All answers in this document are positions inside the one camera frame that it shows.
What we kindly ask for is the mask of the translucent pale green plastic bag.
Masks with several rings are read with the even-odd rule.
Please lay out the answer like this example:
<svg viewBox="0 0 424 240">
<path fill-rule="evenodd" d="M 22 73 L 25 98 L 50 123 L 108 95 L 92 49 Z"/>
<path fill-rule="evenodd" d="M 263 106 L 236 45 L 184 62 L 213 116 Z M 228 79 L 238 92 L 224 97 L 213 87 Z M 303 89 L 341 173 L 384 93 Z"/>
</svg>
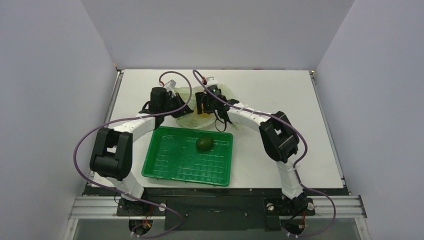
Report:
<svg viewBox="0 0 424 240">
<path fill-rule="evenodd" d="M 218 84 L 219 89 L 222 90 L 222 94 L 227 99 L 236 99 L 233 91 L 224 84 Z M 176 87 L 174 89 L 175 93 L 178 93 L 184 102 L 187 102 L 189 98 L 189 87 Z M 202 129 L 214 125 L 216 117 L 213 113 L 210 114 L 210 117 L 199 117 L 196 112 L 196 97 L 195 93 L 203 92 L 204 88 L 201 86 L 196 86 L 192 88 L 192 94 L 190 101 L 188 101 L 188 107 L 193 110 L 193 113 L 186 114 L 184 116 L 178 117 L 175 119 L 176 123 L 187 129 Z"/>
</svg>

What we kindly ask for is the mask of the fake avocado half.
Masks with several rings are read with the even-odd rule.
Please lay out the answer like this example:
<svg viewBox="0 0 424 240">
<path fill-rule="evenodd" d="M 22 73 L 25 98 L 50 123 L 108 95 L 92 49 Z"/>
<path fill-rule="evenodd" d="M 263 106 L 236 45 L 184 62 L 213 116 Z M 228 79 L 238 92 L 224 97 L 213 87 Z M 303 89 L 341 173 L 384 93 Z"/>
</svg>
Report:
<svg viewBox="0 0 424 240">
<path fill-rule="evenodd" d="M 202 136 L 198 138 L 195 143 L 195 148 L 201 152 L 209 151 L 213 147 L 214 147 L 214 139 L 210 136 Z"/>
</svg>

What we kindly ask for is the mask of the yellow fake fruit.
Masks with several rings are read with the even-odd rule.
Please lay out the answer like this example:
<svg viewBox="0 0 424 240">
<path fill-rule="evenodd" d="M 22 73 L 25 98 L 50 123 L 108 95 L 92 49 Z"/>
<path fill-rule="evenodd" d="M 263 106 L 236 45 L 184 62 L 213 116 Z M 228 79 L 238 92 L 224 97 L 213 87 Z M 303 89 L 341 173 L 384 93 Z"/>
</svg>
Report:
<svg viewBox="0 0 424 240">
<path fill-rule="evenodd" d="M 204 109 L 202 107 L 196 107 L 196 113 L 198 117 L 202 117 L 202 118 L 210 117 L 210 114 L 207 112 L 204 112 Z"/>
</svg>

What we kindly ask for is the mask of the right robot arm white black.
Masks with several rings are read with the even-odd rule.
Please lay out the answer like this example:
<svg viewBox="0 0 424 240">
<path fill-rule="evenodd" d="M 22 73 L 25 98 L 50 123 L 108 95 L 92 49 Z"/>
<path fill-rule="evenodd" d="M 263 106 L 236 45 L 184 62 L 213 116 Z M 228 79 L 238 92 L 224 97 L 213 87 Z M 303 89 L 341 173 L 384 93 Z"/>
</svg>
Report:
<svg viewBox="0 0 424 240">
<path fill-rule="evenodd" d="M 296 168 L 289 162 L 289 158 L 298 153 L 300 138 L 285 113 L 263 113 L 236 99 L 226 99 L 216 84 L 195 93 L 195 100 L 197 114 L 213 114 L 224 124 L 241 124 L 260 134 L 266 154 L 276 162 L 284 197 L 282 207 L 288 215 L 314 210 Z"/>
</svg>

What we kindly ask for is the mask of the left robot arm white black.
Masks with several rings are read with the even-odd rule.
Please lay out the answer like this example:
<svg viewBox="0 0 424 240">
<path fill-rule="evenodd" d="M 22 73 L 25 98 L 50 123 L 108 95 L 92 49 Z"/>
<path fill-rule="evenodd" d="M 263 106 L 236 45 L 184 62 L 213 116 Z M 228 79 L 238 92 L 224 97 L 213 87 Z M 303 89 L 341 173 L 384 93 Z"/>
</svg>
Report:
<svg viewBox="0 0 424 240">
<path fill-rule="evenodd" d="M 193 113 L 188 104 L 173 90 L 154 87 L 134 120 L 113 128 L 98 130 L 89 163 L 90 169 L 108 179 L 121 194 L 119 204 L 136 215 L 149 211 L 147 190 L 132 174 L 133 143 L 157 129 L 166 116 L 179 118 Z"/>
</svg>

